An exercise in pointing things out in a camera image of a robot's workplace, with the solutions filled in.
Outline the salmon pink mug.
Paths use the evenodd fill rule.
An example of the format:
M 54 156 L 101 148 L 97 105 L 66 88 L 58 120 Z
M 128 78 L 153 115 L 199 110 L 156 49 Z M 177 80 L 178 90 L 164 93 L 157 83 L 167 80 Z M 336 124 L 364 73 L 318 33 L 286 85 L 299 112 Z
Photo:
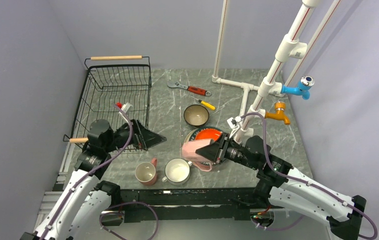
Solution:
M 134 171 L 137 181 L 144 186 L 152 186 L 157 180 L 157 164 L 158 159 L 153 158 L 149 162 L 140 163 Z

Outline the white enamel cup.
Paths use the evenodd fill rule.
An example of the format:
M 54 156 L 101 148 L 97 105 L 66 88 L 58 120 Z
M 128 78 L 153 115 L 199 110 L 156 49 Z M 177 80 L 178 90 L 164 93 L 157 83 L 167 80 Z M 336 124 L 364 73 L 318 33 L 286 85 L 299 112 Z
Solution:
M 171 159 L 165 166 L 165 176 L 161 179 L 163 183 L 169 182 L 173 185 L 182 185 L 188 181 L 191 174 L 191 161 L 182 158 Z

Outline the black wire dish rack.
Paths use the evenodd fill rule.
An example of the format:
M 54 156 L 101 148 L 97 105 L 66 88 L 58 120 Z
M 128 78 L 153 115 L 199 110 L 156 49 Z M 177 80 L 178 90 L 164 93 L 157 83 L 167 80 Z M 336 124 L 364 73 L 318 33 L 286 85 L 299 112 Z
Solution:
M 127 111 L 130 119 L 149 125 L 152 70 L 146 55 L 92 56 L 84 60 L 85 79 L 69 134 L 71 138 L 84 138 L 92 122 L 105 119 L 113 130 L 125 120 L 117 111 L 117 104 L 131 105 Z

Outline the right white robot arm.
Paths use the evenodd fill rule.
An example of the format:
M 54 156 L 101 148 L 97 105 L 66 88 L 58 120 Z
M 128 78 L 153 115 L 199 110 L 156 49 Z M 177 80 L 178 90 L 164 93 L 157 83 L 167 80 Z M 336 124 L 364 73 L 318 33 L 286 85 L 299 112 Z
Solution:
M 286 208 L 329 226 L 340 239 L 358 239 L 366 199 L 339 193 L 316 182 L 291 163 L 271 154 L 270 149 L 258 135 L 241 145 L 229 134 L 222 133 L 218 140 L 186 142 L 182 154 L 193 163 L 211 165 L 230 160 L 255 170 L 259 179 L 253 191 L 256 206 Z

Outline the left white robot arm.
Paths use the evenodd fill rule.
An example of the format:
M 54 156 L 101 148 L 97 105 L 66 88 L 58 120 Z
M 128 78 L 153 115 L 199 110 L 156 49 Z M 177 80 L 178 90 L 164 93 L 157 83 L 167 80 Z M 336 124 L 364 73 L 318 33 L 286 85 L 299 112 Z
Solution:
M 129 120 L 117 130 L 105 119 L 94 121 L 61 196 L 36 229 L 32 233 L 25 232 L 21 239 L 76 240 L 91 217 L 106 209 L 115 210 L 122 203 L 120 186 L 102 180 L 113 161 L 111 153 L 122 153 L 128 145 L 148 150 L 166 140 L 145 128 L 139 120 Z

